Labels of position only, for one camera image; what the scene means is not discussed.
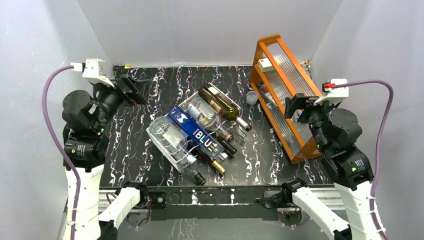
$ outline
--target clear glass bottle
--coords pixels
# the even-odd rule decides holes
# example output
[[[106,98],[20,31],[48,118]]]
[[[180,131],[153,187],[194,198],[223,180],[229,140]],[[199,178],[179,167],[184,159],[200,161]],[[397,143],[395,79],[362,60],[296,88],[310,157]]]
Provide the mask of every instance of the clear glass bottle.
[[[149,132],[172,156],[172,160],[168,160],[178,172],[190,173],[198,185],[205,184],[205,178],[195,169],[197,159],[187,150],[187,139],[169,118],[157,117],[151,122]]]
[[[187,106],[187,113],[207,131],[213,131],[231,142],[233,136],[221,125],[221,116],[201,97],[194,97]]]

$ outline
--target bottle neck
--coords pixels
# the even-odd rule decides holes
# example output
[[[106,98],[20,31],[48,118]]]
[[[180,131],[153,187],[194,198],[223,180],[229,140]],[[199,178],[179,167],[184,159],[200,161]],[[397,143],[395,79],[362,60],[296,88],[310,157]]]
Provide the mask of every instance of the bottle neck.
[[[235,122],[238,123],[244,130],[250,131],[252,130],[252,126],[250,126],[247,122],[245,122],[241,117],[237,117]]]

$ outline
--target bottle cap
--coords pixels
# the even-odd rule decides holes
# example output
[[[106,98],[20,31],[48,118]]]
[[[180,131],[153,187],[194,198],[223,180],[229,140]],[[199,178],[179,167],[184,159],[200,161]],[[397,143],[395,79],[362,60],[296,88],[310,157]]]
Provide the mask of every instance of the bottle cap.
[[[193,171],[194,179],[197,181],[197,185],[203,186],[206,183],[206,179],[198,171]]]
[[[190,165],[194,164],[197,161],[197,158],[191,154],[187,155],[187,161]]]
[[[225,140],[227,141],[227,142],[231,142],[231,141],[233,141],[233,139],[234,139],[234,137],[233,137],[233,135],[231,135],[230,133],[228,133],[226,136],[225,136]]]
[[[228,159],[228,154],[226,154],[225,152],[221,152],[218,156],[219,160],[221,160],[222,162],[225,161],[226,159]]]
[[[217,160],[214,160],[211,163],[212,167],[214,167],[220,174],[224,174],[225,173],[225,168],[221,165],[220,162],[218,162]]]

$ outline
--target brown wine bottle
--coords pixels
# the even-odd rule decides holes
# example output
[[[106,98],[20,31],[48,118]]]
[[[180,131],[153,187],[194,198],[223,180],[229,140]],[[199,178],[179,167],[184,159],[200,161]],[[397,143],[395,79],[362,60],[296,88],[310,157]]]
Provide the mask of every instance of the brown wine bottle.
[[[191,140],[187,142],[187,149],[191,150],[192,148],[194,148],[197,144]],[[224,166],[221,165],[221,163],[215,159],[210,158],[206,153],[204,153],[202,151],[202,149],[200,147],[195,147],[193,150],[191,150],[191,152],[196,155],[197,157],[202,159],[203,161],[207,162],[209,165],[211,165],[212,167],[214,167],[220,174],[224,174],[225,173],[225,168]]]
[[[231,155],[234,155],[237,153],[237,149],[235,147],[233,147],[233,145],[231,145],[223,136],[221,136],[220,134],[217,133],[213,133],[211,134],[212,137],[214,137],[218,143],[220,143],[225,150],[227,150]]]
[[[235,121],[247,132],[252,130],[252,126],[250,126],[240,117],[239,109],[237,106],[212,84],[206,83],[201,86],[198,94],[224,119]]]

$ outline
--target white sticker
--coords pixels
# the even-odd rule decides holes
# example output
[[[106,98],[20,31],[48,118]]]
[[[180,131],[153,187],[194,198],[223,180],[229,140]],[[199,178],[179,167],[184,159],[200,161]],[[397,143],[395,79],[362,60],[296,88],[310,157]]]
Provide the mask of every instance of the white sticker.
[[[218,91],[215,87],[213,87],[213,86],[209,87],[208,89],[209,89],[209,91],[210,91],[212,94],[217,94],[217,93],[219,93],[219,91]]]
[[[190,103],[187,107],[187,113],[190,114],[190,116],[192,116],[197,121],[200,111],[193,104]]]
[[[169,126],[163,137],[175,148],[183,140],[183,135],[177,128]]]
[[[88,113],[93,114],[94,111],[96,110],[96,108],[97,108],[97,106],[95,104],[91,105],[91,108],[90,108],[90,110],[88,110]]]

